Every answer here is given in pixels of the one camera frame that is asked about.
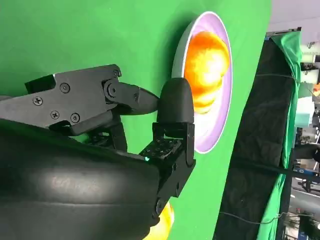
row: green backdrop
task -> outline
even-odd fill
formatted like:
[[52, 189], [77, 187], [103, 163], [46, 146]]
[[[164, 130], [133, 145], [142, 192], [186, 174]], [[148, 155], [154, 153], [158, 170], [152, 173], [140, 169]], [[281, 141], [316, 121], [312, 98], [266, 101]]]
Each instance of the green backdrop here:
[[[172, 199], [172, 240], [209, 240], [215, 229], [230, 156], [270, 16], [270, 0], [5, 0], [0, 4], [0, 94], [26, 93], [41, 76], [117, 64], [121, 81], [159, 95], [186, 26], [214, 11], [225, 23], [233, 58], [229, 117], [220, 141]], [[152, 139], [156, 114], [123, 117], [128, 150]]]

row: screw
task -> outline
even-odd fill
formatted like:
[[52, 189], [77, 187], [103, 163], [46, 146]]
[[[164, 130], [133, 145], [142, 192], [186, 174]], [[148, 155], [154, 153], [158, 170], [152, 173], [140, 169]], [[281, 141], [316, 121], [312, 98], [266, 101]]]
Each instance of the screw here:
[[163, 201], [161, 200], [161, 198], [158, 199], [158, 202], [156, 203], [156, 206], [155, 206], [155, 211], [158, 215], [161, 214], [162, 212], [162, 208], [164, 207], [164, 203]]
[[113, 76], [115, 78], [119, 77], [120, 76], [120, 72], [118, 70], [113, 70]]
[[172, 166], [173, 171], [176, 171], [176, 170], [177, 170], [177, 168], [178, 168], [177, 163], [173, 164], [173, 166]]
[[78, 123], [80, 121], [80, 116], [79, 116], [79, 114], [78, 113], [73, 113], [72, 115], [71, 115], [71, 122], [73, 122], [73, 123]]
[[33, 104], [36, 106], [40, 106], [43, 103], [42, 98], [39, 96], [36, 96], [34, 99], [32, 99], [32, 101], [33, 101]]
[[134, 100], [137, 102], [138, 101], [138, 93], [135, 93], [134, 95], [133, 95], [133, 98], [134, 98]]
[[68, 83], [61, 83], [60, 84], [60, 90], [61, 92], [63, 92], [64, 94], [67, 94], [68, 92], [70, 92], [70, 86]]
[[52, 111], [50, 113], [50, 116], [51, 116], [52, 119], [58, 119], [60, 115], [59, 115], [58, 111]]

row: cable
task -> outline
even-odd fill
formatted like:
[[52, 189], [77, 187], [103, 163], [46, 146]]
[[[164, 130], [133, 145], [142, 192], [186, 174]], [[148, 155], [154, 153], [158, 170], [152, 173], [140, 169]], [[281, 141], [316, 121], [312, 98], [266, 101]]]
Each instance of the cable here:
[[[249, 220], [246, 220], [242, 217], [239, 217], [237, 215], [234, 215], [234, 214], [231, 214], [231, 213], [228, 213], [228, 212], [224, 212], [224, 211], [220, 211], [219, 212], [220, 214], [225, 214], [225, 215], [228, 215], [228, 216], [231, 216], [231, 217], [234, 217], [236, 219], [239, 219], [241, 221], [244, 221], [248, 224], [255, 224], [255, 225], [265, 225], [265, 224], [271, 224], [274, 220], [276, 219], [279, 219], [282, 217], [283, 214], [288, 214], [288, 212], [282, 212], [281, 214], [278, 214], [278, 216], [274, 217], [273, 219], [271, 219], [270, 221], [266, 221], [266, 222], [256, 222], [256, 221], [249, 221]], [[288, 218], [294, 218], [294, 217], [299, 217], [299, 216], [307, 216], [307, 217], [312, 217], [310, 214], [297, 214], [297, 215], [291, 215], [291, 216], [287, 216]]]

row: orange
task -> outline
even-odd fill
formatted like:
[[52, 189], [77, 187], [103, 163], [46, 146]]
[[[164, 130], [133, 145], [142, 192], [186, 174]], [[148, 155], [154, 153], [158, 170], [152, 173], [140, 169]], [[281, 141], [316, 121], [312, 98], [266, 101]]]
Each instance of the orange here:
[[160, 221], [157, 225], [150, 228], [148, 236], [143, 240], [167, 240], [169, 232], [174, 223], [175, 216], [174, 210], [169, 202], [165, 205], [162, 213], [160, 214]]
[[184, 78], [190, 84], [196, 113], [205, 114], [210, 110], [229, 65], [228, 47], [216, 34], [202, 31], [191, 38]]

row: purple plate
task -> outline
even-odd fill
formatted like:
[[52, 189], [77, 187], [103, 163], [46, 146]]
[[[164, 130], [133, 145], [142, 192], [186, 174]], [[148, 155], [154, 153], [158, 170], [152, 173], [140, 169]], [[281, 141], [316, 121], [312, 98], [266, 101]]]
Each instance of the purple plate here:
[[206, 11], [184, 31], [175, 52], [172, 77], [184, 77], [190, 39], [200, 32], [212, 32], [219, 36], [227, 44], [230, 56], [230, 67], [223, 77], [222, 87], [217, 93], [211, 110], [206, 114], [194, 113], [194, 148], [198, 153], [205, 154], [215, 147], [225, 128], [231, 102], [233, 72], [231, 48], [226, 28], [217, 14]]

